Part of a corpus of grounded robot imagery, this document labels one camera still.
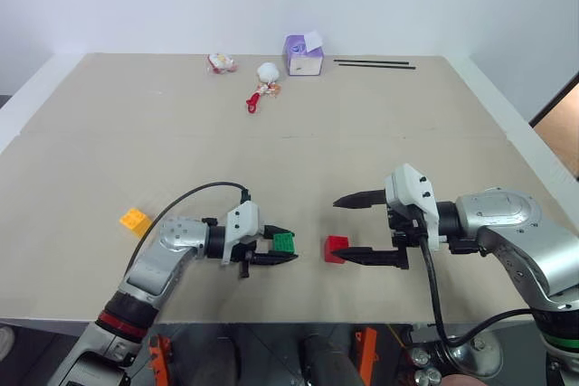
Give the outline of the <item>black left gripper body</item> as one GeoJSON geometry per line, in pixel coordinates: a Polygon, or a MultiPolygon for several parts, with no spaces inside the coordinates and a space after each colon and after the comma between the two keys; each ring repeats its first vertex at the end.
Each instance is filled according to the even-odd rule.
{"type": "Polygon", "coordinates": [[[239,263],[239,279],[250,276],[250,265],[270,266],[272,257],[269,252],[257,252],[257,240],[271,240],[272,232],[269,225],[265,225],[262,232],[254,235],[243,236],[239,242],[233,246],[231,261],[239,263]]]}

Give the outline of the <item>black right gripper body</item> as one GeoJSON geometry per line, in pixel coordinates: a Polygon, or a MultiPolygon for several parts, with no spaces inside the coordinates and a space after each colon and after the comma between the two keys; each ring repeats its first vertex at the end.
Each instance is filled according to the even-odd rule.
{"type": "Polygon", "coordinates": [[[408,248],[420,248],[424,244],[424,218],[416,205],[404,206],[405,214],[387,206],[387,219],[392,244],[396,254],[395,266],[408,269],[408,248]]]}

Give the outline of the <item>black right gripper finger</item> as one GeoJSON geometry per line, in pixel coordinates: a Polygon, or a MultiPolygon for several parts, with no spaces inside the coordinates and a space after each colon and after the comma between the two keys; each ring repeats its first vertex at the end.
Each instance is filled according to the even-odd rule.
{"type": "Polygon", "coordinates": [[[344,261],[363,266],[397,267],[397,250],[373,250],[370,247],[353,247],[333,250],[332,254],[344,261]]]}
{"type": "Polygon", "coordinates": [[[385,188],[351,193],[336,199],[333,206],[344,209],[366,209],[386,204],[385,188]]]}

